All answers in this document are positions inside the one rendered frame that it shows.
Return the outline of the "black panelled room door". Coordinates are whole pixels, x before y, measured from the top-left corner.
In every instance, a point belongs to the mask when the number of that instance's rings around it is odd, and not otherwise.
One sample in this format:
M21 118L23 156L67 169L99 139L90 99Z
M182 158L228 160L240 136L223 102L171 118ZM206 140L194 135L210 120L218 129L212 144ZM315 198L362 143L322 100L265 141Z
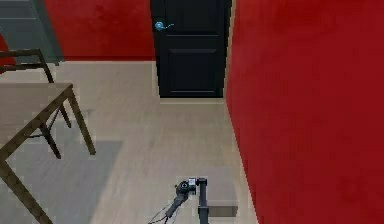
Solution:
M159 95L221 98L232 0L149 0ZM156 31L155 23L172 24Z

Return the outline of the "brown wooden table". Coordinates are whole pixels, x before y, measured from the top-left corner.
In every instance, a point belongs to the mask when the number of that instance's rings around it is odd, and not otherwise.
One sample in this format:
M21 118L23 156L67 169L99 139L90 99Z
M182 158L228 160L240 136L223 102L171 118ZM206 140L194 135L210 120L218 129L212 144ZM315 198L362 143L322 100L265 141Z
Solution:
M18 178L6 160L26 139L42 129L55 156L61 155L46 121L68 100L88 151L96 149L77 102L72 83L0 83L0 178L35 217L39 224L53 224L51 219Z

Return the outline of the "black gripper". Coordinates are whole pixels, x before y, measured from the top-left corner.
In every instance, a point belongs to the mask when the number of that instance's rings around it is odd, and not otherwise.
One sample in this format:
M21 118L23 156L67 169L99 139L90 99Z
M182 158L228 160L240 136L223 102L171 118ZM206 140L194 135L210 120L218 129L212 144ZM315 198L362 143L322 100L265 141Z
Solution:
M157 211L147 224L175 224L179 212L178 208L188 199L189 191L189 183L182 181L176 186L176 197L172 204L168 203Z

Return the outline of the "grey cupboard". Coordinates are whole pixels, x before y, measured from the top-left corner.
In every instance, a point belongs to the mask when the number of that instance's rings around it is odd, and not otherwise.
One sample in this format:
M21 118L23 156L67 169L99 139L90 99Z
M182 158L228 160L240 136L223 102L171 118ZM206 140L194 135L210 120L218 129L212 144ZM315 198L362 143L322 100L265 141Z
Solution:
M44 0L0 0L0 35L10 50L38 48L46 62L64 61Z

